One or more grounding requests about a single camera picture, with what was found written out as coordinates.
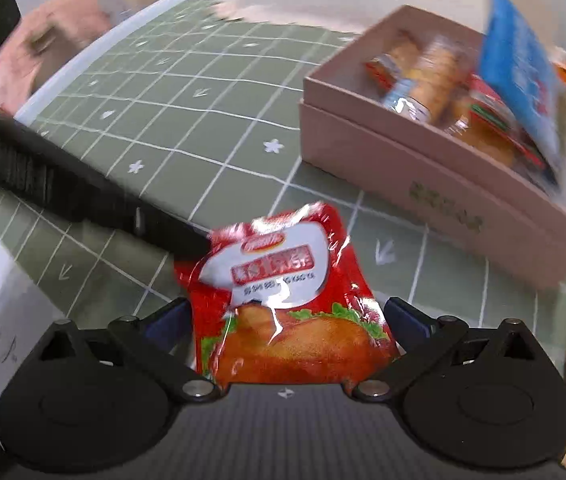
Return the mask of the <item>red roast chicken packet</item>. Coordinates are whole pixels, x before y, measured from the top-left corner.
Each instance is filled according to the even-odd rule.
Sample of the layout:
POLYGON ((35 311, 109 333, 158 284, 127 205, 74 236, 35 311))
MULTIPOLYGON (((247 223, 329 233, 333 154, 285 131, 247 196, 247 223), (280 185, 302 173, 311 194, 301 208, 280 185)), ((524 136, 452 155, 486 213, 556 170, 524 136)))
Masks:
POLYGON ((220 389, 352 390, 400 356, 332 205, 226 226, 210 242, 174 274, 193 309, 196 370, 220 389))

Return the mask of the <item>round yellow pastry packet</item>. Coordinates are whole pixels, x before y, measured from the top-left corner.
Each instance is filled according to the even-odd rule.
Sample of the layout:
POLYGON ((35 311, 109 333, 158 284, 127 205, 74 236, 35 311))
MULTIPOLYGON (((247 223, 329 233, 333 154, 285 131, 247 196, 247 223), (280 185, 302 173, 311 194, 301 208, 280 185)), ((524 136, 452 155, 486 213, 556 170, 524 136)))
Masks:
POLYGON ((500 164, 512 168, 516 162, 514 146, 482 119, 470 112, 470 99, 461 98, 452 105, 454 123, 446 133, 476 150, 488 155, 500 164))

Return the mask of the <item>long bread stick packet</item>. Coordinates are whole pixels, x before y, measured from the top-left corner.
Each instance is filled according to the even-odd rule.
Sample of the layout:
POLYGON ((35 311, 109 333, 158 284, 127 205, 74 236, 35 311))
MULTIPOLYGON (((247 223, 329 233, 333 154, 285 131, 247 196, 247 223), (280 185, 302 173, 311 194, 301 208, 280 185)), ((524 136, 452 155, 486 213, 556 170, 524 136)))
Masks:
POLYGON ((464 52, 461 45, 438 35, 383 99, 386 110, 432 125, 458 85, 464 52))

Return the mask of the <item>brown biscuit packet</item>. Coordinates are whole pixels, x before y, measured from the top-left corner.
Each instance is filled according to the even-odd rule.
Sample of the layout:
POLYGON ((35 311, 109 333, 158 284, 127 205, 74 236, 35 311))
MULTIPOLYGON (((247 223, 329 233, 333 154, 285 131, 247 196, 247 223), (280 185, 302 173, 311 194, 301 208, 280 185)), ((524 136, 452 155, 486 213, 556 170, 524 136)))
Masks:
POLYGON ((422 50, 413 36, 406 30, 399 30, 383 52, 364 63, 368 76, 380 91, 389 91, 420 57, 422 50))

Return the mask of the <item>blue seaweed snack bag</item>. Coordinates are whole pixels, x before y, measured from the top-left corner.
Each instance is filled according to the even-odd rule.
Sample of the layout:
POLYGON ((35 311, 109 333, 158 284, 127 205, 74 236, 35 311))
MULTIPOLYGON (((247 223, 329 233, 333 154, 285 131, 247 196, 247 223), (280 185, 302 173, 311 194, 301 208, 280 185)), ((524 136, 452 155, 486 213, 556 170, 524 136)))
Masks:
POLYGON ((478 74, 512 111, 550 167, 562 168, 558 80, 543 44, 511 0, 490 0, 478 74))

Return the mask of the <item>red snack packet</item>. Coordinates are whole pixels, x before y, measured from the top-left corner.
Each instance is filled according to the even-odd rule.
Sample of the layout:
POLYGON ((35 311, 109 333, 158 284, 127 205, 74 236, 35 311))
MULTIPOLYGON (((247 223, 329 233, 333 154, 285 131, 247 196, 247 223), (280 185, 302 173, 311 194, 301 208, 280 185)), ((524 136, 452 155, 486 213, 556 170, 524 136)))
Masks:
POLYGON ((520 162, 533 170, 545 170, 548 164, 525 138, 525 130, 500 96, 477 74, 470 76, 467 82, 470 112, 511 142, 516 152, 513 167, 520 162))

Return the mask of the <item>pink cardboard box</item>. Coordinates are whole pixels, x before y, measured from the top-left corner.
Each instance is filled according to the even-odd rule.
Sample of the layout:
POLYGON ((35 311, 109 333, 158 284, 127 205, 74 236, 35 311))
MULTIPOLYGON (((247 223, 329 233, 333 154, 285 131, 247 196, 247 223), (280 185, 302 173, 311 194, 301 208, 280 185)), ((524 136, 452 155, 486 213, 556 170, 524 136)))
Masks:
MULTIPOLYGON (((402 6, 304 78, 301 157, 389 200, 537 288, 566 278, 566 156, 560 189, 549 196, 517 172, 442 130, 380 104, 364 62, 398 32, 419 42, 441 34, 476 61, 476 30, 402 6)), ((566 133, 566 89, 560 103, 566 133)))

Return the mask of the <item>green grid tablecloth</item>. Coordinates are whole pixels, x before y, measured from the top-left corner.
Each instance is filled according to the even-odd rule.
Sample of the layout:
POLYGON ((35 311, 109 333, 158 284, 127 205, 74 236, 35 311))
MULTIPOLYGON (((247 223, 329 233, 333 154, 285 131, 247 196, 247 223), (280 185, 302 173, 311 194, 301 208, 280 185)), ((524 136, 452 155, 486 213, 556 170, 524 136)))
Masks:
POLYGON ((19 113, 41 136, 216 228, 326 200, 379 300, 398 296, 473 326, 522 318, 553 359, 566 347, 566 280, 535 292, 394 205, 301 161, 304 76, 348 44, 322 28, 218 20, 216 0, 167 0, 118 27, 19 113))

